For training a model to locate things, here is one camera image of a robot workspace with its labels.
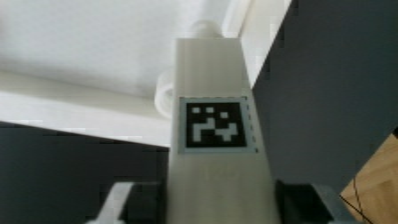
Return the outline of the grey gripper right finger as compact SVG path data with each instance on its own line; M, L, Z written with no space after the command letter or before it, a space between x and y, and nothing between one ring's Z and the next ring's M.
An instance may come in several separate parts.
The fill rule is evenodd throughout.
M283 224L363 224L327 185L278 181L276 200Z

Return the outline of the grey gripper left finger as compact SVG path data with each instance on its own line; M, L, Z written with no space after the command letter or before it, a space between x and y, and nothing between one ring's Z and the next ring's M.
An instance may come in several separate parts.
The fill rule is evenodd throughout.
M116 182L88 224L164 224L166 195L160 182Z

